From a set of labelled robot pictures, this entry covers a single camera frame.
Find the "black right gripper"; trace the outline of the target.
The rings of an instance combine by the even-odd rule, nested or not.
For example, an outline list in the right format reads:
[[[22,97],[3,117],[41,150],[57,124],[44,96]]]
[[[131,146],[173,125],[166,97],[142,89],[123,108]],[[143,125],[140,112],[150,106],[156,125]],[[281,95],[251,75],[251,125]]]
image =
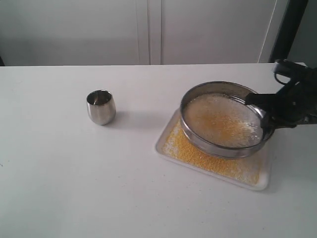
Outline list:
[[[317,123],[317,73],[292,75],[275,94],[249,93],[245,105],[271,109],[261,119],[263,134],[272,134],[275,129],[294,128],[298,125]]]

